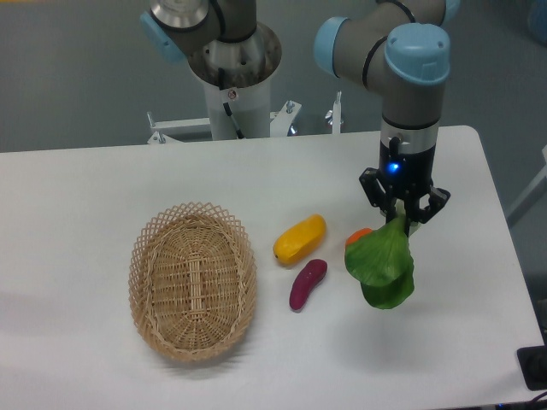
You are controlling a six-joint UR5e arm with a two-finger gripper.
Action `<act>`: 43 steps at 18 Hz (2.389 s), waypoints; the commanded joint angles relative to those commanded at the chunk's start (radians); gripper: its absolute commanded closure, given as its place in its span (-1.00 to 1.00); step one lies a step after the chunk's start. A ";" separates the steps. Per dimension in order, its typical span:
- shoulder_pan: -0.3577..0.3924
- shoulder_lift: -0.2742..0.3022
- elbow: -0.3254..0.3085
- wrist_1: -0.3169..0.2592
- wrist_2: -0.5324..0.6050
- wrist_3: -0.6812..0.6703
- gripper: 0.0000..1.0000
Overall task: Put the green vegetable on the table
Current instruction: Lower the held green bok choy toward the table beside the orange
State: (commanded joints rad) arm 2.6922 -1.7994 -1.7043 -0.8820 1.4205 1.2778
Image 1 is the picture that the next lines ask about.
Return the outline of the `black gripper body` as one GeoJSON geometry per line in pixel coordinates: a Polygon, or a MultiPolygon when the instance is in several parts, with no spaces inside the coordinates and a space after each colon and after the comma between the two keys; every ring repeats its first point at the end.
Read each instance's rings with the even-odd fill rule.
{"type": "Polygon", "coordinates": [[[392,187],[396,198],[404,198],[408,192],[416,197],[427,194],[432,186],[432,166],[436,146],[420,153],[405,154],[398,145],[397,155],[392,156],[389,146],[383,142],[379,149],[379,180],[384,187],[392,187]]]}

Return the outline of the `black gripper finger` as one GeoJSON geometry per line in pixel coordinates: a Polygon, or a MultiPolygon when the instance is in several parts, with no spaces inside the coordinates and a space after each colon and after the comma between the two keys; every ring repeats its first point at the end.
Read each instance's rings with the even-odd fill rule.
{"type": "Polygon", "coordinates": [[[359,177],[359,182],[371,206],[378,208],[386,220],[394,220],[397,217],[397,198],[390,184],[387,187],[381,184],[379,170],[372,167],[366,168],[359,177]]]}
{"type": "Polygon", "coordinates": [[[414,186],[406,190],[403,198],[406,236],[410,237],[420,225],[430,221],[449,200],[449,191],[433,185],[428,186],[425,193],[420,193],[414,186]]]}

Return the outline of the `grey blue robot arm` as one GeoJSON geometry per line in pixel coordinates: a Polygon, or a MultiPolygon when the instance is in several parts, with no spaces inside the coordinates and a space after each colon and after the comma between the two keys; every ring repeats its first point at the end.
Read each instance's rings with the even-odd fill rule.
{"type": "MultiPolygon", "coordinates": [[[[444,24],[457,1],[380,1],[361,19],[332,17],[315,35],[324,72],[382,100],[379,165],[360,183],[405,230],[426,224],[449,201],[432,181],[450,38],[444,24]]],[[[281,61],[276,34],[253,1],[153,1],[140,17],[149,41],[171,62],[187,61],[202,82],[216,140],[262,138],[270,127],[270,80],[281,61]]]]}

